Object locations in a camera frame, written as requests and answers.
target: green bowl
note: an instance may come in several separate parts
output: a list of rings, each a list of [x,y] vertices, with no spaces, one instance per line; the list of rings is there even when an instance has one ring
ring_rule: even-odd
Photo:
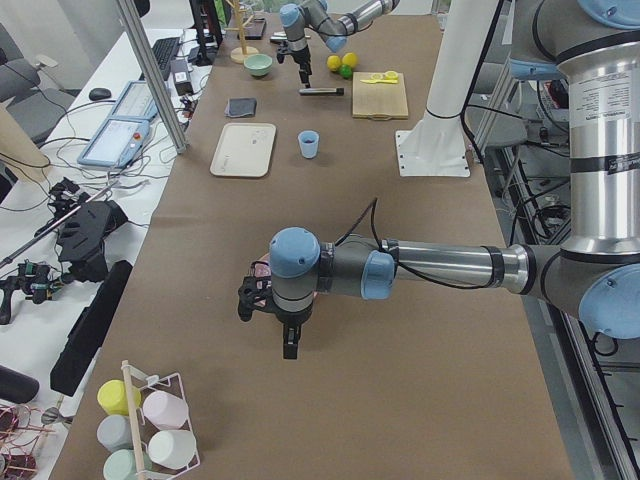
[[[264,77],[273,65],[273,59],[264,53],[256,53],[244,59],[244,68],[254,77]]]

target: keyboard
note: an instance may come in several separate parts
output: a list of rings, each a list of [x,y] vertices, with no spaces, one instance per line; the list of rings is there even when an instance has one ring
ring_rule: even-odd
[[[152,50],[162,78],[167,80],[171,74],[171,60],[176,58],[180,50],[180,37],[160,38],[153,44]],[[140,75],[140,80],[144,80],[144,73]]]

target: wooden cutting board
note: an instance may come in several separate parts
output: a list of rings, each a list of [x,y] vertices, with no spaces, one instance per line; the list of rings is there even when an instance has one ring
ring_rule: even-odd
[[[398,74],[396,84],[369,84],[360,81],[370,79],[371,74],[372,72],[354,72],[353,74],[353,117],[373,120],[409,118],[404,75]]]

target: blue electronic case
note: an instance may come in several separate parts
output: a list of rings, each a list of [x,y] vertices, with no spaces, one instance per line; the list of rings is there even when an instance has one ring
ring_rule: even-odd
[[[149,134],[149,121],[108,117],[84,148],[78,163],[103,168],[124,168],[133,161]]]
[[[136,118],[150,122],[158,114],[151,90],[145,81],[131,81],[116,100],[110,117]]]

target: brown table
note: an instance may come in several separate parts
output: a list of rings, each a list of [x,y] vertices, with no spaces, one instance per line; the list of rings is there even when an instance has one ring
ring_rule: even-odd
[[[267,32],[280,28],[270,17]],[[347,48],[361,71],[405,74],[406,121],[351,118],[349,92],[300,97],[291,59],[255,80],[229,60],[230,37],[52,478],[101,478],[107,452],[95,440],[104,416],[95,395],[120,378],[123,359],[183,375],[203,460],[184,478],[572,478],[517,296],[398,282],[387,301],[321,297],[297,361],[282,359],[275,318],[245,324],[236,315],[236,289],[274,233],[298,225],[335,240],[374,196],[382,236],[503,244],[481,167],[468,179],[398,174],[394,132],[423,115],[440,41],[435,19],[380,18]],[[319,39],[311,42],[312,85],[350,90],[324,67]],[[267,40],[257,45],[275,56]],[[248,121],[278,128],[270,172],[213,177],[227,99],[249,96],[258,109]],[[307,128],[321,135],[311,161],[296,142]]]

